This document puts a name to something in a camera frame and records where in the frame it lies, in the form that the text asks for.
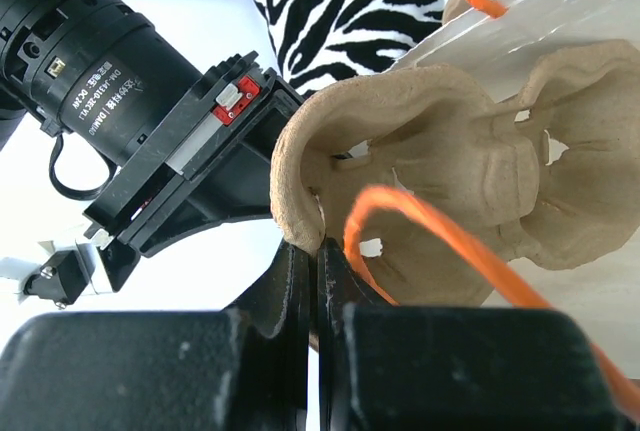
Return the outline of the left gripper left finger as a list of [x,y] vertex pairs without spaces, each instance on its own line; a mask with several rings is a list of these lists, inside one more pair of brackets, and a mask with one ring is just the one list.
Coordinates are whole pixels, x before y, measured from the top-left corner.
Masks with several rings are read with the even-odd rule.
[[58,312],[1,355],[5,430],[302,430],[309,258],[282,244],[220,311]]

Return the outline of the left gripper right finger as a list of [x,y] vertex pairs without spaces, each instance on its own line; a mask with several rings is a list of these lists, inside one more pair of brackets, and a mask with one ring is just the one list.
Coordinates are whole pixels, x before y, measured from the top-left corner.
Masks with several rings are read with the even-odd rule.
[[630,430],[582,330],[549,310],[392,306],[317,255],[324,430]]

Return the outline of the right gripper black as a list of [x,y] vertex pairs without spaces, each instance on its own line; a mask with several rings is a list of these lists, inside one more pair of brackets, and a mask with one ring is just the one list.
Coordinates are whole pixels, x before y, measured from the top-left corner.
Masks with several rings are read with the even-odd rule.
[[143,257],[222,224],[270,218],[271,156],[304,99],[256,57],[212,67],[85,210],[113,291]]

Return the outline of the kraft paper gift bag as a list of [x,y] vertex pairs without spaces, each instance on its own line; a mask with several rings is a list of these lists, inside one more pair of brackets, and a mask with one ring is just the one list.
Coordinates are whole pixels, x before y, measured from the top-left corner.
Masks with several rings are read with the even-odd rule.
[[368,215],[379,263],[491,256],[490,286],[540,298],[509,267],[574,272],[639,233],[639,0],[505,0],[496,20],[449,2],[442,28],[364,87],[391,91],[372,154],[351,172],[347,255],[386,298],[389,279],[358,248]]

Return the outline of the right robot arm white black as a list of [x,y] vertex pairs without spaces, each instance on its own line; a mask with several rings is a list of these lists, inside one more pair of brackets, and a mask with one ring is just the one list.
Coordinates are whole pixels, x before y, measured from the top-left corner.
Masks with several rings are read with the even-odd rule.
[[113,290],[141,258],[270,215],[275,142],[301,105],[255,53],[198,71],[121,0],[1,0],[1,86],[55,138],[75,133],[109,177],[85,200]]

